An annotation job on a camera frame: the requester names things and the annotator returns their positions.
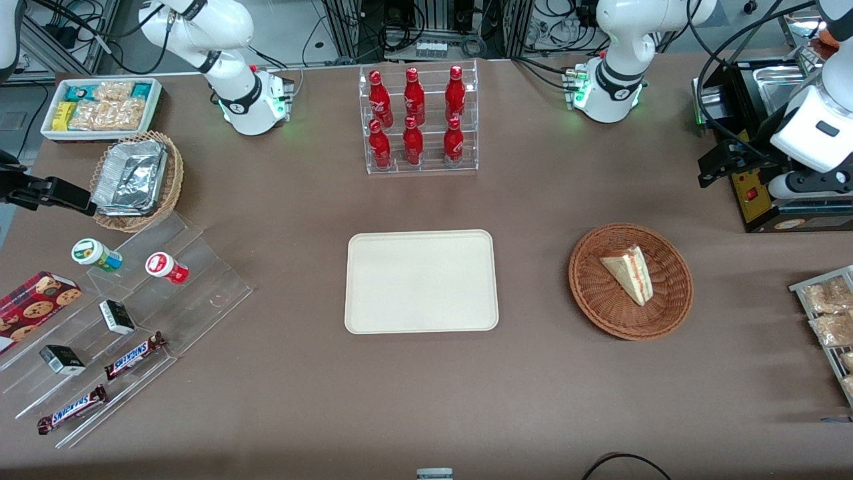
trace brown tablecloth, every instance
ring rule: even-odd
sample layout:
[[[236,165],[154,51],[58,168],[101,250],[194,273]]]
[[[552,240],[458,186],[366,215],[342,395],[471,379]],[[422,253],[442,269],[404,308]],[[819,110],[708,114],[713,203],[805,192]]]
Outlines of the brown tablecloth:
[[[703,60],[655,59],[615,125],[481,61],[479,172],[407,179],[364,172],[357,67],[309,71],[293,120],[256,138],[223,121],[200,75],[162,77],[159,129],[186,163],[178,210],[256,291],[75,448],[54,450],[0,398],[0,477],[579,478],[627,451],[673,478],[850,478],[851,425],[819,423],[849,410],[786,288],[850,264],[850,235],[747,235],[727,182],[697,186],[712,146],[689,94]],[[46,141],[35,173],[88,184],[103,149]],[[693,311],[665,339],[610,337],[569,293],[572,247],[615,221],[660,232],[691,267]],[[468,228],[494,237],[495,330],[346,331],[351,236]],[[19,210],[0,291],[42,269],[82,274],[68,251],[87,236],[123,238]],[[654,477],[630,460],[603,470]]]

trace red bottle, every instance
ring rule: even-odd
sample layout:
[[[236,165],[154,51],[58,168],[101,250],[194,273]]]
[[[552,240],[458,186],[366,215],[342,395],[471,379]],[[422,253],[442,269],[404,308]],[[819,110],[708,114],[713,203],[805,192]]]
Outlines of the red bottle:
[[[462,67],[454,65],[450,67],[450,82],[444,91],[444,102],[446,109],[444,116],[450,121],[453,116],[462,118],[465,113],[465,85],[462,83]]]
[[[382,131],[382,124],[377,119],[370,119],[370,152],[373,154],[376,168],[387,170],[391,168],[391,143]]]
[[[462,143],[465,137],[459,130],[459,117],[452,117],[447,122],[447,132],[444,133],[444,164],[450,168],[459,167],[462,163]]]
[[[424,101],[424,87],[418,80],[418,69],[406,68],[406,91],[403,93],[406,102],[406,115],[415,117],[418,125],[427,121],[427,106]]]
[[[412,115],[406,117],[403,143],[406,145],[406,161],[412,167],[419,166],[424,156],[424,136],[418,128],[417,120]]]
[[[382,128],[394,125],[394,114],[391,113],[391,96],[382,84],[382,75],[376,70],[370,72],[370,109],[374,117],[382,122]]]

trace yogurt cup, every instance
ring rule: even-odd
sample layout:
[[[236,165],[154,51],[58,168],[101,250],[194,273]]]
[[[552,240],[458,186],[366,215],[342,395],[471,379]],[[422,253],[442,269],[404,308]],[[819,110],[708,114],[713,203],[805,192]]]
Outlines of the yogurt cup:
[[[115,272],[123,260],[119,252],[113,252],[94,238],[84,238],[74,244],[71,258],[80,265],[94,265],[104,272]]]
[[[189,277],[189,269],[175,261],[175,258],[166,252],[157,252],[145,261],[145,271],[149,274],[168,278],[175,285],[180,285]]]

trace brown wicker basket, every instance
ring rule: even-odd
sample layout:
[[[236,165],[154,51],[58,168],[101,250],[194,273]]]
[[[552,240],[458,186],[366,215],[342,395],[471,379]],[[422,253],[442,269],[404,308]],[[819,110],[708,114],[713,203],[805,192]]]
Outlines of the brown wicker basket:
[[[95,222],[98,225],[111,230],[121,230],[126,233],[136,233],[144,226],[155,222],[165,220],[175,209],[177,199],[181,195],[181,182],[183,182],[183,159],[181,152],[177,151],[175,144],[162,133],[159,132],[144,132],[137,133],[127,138],[122,138],[118,143],[141,142],[142,140],[158,140],[169,148],[169,158],[166,160],[166,171],[163,175],[163,186],[160,190],[160,205],[157,210],[148,217],[107,217],[106,215],[95,214]],[[89,183],[89,191],[95,191],[95,186],[98,179],[101,177],[101,169],[104,166],[104,159],[107,158],[107,152],[101,155],[101,161],[95,167],[95,174]]]
[[[653,296],[640,307],[601,264],[600,258],[639,245],[646,257]],[[617,223],[587,233],[569,260],[569,286],[587,317],[602,330],[626,340],[669,335],[693,305],[693,279],[678,250],[646,227]]]

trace cookie box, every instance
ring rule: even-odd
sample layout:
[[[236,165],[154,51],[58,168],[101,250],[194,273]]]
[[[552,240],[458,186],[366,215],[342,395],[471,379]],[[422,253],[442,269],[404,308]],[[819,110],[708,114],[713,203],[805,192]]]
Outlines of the cookie box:
[[[0,354],[82,294],[73,281],[39,272],[0,299]]]
[[[142,111],[142,120],[139,122],[139,128],[136,130],[113,130],[113,131],[62,131],[53,129],[53,119],[56,115],[56,110],[60,107],[60,103],[66,101],[66,95],[69,89],[86,85],[99,84],[102,81],[110,82],[133,82],[135,84],[150,84],[151,89],[148,91],[148,97],[145,101],[145,109]],[[156,79],[150,77],[100,77],[95,79],[68,79],[62,80],[56,86],[53,100],[50,101],[48,112],[44,116],[42,122],[42,135],[48,140],[53,140],[57,143],[99,143],[112,142],[119,138],[129,137],[137,133],[144,133],[150,130],[151,124],[154,122],[154,114],[160,103],[160,93],[162,86]]]

